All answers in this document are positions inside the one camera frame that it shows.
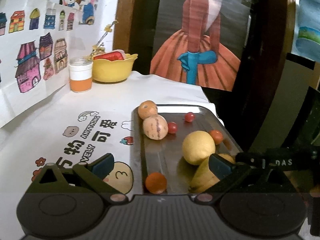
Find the blue green watercolour painting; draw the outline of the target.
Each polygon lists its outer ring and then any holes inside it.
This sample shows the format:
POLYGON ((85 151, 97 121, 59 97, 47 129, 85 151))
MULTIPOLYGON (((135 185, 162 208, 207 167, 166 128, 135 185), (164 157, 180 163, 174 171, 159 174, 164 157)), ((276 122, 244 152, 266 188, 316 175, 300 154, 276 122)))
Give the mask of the blue green watercolour painting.
POLYGON ((296 4, 291 52, 319 62, 319 0, 299 0, 296 4))

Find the yellow flower twig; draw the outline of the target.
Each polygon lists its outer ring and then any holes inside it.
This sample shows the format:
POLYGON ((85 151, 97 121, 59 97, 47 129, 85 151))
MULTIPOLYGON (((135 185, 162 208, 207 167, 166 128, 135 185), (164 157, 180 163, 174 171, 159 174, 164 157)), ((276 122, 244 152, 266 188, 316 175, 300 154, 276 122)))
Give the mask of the yellow flower twig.
POLYGON ((108 24, 104 28, 104 34, 99 38, 98 42, 92 46, 92 51, 89 55, 85 56, 86 60, 93 60, 95 56, 102 55, 105 52, 105 47, 103 40, 109 34, 112 33, 113 27, 118 23, 118 20, 115 19, 111 24, 108 24))

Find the red cherry tomato in tray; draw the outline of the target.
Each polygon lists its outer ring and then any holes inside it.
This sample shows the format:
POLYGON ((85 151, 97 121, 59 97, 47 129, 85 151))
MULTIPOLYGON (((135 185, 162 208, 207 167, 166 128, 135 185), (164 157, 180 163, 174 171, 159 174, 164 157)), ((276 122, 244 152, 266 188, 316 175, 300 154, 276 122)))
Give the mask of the red cherry tomato in tray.
POLYGON ((184 119, 186 122, 193 122, 195 120, 195 114, 193 112, 188 112, 185 114, 184 119))

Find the colourful houses drawing paper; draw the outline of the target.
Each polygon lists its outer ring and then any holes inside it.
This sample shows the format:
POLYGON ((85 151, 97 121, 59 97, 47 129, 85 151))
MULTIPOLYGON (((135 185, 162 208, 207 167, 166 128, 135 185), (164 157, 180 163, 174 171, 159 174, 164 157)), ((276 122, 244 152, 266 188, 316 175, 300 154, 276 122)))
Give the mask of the colourful houses drawing paper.
POLYGON ((1 0, 1 126, 69 81, 68 63, 87 56, 116 15, 116 4, 99 0, 83 11, 48 0, 1 0))

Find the spotted orange on tray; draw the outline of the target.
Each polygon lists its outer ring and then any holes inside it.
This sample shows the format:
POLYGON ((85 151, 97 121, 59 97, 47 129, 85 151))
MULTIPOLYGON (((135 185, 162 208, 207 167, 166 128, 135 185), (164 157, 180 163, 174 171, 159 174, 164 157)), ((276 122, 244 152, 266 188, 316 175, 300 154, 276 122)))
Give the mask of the spotted orange on tray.
POLYGON ((142 102, 138 107, 138 115, 142 120, 156 114, 158 114, 157 105, 151 100, 142 102))

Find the yellow plastic bowl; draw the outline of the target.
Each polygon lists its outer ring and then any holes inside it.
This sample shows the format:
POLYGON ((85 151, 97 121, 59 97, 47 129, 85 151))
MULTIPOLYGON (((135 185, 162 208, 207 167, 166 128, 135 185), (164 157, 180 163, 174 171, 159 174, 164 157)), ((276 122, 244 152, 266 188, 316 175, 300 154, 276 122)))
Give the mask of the yellow plastic bowl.
POLYGON ((92 78, 102 83, 115 83, 126 80, 132 72, 133 63, 138 54, 125 54, 126 59, 110 61, 97 59, 93 61, 92 78))

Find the small orange tangerine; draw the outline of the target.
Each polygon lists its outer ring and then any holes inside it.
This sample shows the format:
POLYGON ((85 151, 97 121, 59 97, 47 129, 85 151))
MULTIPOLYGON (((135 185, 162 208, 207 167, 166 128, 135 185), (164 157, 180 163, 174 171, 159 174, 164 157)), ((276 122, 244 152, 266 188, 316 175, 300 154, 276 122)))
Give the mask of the small orange tangerine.
POLYGON ((147 176, 145 187, 152 194, 161 194, 167 188, 167 179, 163 174, 153 172, 147 176))
POLYGON ((223 142, 223 134, 219 130, 211 130, 209 131, 209 134, 213 138, 216 145, 219 145, 221 142, 223 142))

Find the orange white lidded cup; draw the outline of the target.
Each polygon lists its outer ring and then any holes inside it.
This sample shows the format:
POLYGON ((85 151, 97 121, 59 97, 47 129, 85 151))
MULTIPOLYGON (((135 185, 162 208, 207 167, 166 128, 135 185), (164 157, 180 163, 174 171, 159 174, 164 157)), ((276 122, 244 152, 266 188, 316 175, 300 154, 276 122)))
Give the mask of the orange white lidded cup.
POLYGON ((69 61, 69 84, 71 91, 82 93, 92 88, 92 60, 74 57, 69 61))

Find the tan striped pepino melon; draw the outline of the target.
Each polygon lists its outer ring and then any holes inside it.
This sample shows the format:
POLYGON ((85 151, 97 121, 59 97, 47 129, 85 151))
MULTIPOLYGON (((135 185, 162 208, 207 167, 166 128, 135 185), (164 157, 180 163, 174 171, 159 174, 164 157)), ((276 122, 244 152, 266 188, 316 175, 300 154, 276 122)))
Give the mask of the tan striped pepino melon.
POLYGON ((168 134, 168 123, 163 116, 156 114, 143 121, 143 132, 152 140, 162 140, 168 134))

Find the red item in bowl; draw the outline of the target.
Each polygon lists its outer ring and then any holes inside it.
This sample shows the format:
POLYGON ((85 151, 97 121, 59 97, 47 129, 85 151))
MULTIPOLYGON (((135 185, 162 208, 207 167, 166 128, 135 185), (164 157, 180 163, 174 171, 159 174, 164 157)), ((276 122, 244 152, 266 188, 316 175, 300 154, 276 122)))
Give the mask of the red item in bowl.
POLYGON ((125 60, 127 57, 123 50, 113 50, 108 53, 97 55, 93 57, 93 60, 103 59, 108 61, 125 60))

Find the brown wooden door frame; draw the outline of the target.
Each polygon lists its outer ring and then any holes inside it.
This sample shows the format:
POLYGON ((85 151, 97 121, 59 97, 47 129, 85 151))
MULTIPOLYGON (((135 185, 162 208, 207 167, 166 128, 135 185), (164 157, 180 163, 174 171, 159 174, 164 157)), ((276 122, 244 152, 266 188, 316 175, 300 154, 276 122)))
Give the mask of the brown wooden door frame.
POLYGON ((116 26, 113 35, 113 49, 129 51, 131 25, 135 0, 118 0, 116 26))

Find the girl in dress poster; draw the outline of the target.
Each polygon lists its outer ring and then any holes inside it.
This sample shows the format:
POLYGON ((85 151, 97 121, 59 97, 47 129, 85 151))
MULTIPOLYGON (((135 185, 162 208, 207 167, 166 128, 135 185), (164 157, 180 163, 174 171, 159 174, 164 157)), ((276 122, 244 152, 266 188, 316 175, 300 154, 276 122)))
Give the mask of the girl in dress poster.
POLYGON ((150 73, 230 91, 253 0, 159 0, 150 73))

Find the large yellow grapefruit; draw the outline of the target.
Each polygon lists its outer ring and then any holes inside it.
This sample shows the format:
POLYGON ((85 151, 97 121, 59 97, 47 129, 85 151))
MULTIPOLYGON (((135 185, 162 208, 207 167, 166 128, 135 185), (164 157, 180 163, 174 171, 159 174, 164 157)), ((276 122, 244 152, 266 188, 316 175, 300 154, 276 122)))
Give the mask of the large yellow grapefruit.
POLYGON ((183 157, 191 165, 200 165, 215 151, 214 139, 205 131, 191 132, 182 142, 183 157))

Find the red cherry tomato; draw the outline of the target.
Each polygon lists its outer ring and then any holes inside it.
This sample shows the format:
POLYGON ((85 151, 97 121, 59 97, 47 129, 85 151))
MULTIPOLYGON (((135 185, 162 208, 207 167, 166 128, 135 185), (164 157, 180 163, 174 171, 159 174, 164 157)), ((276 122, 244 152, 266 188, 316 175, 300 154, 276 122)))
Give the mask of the red cherry tomato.
POLYGON ((186 122, 193 122, 195 120, 195 114, 193 112, 188 112, 185 114, 184 119, 186 122))
POLYGON ((168 123, 168 133, 169 134, 176 134, 177 132, 177 124, 175 122, 168 123))

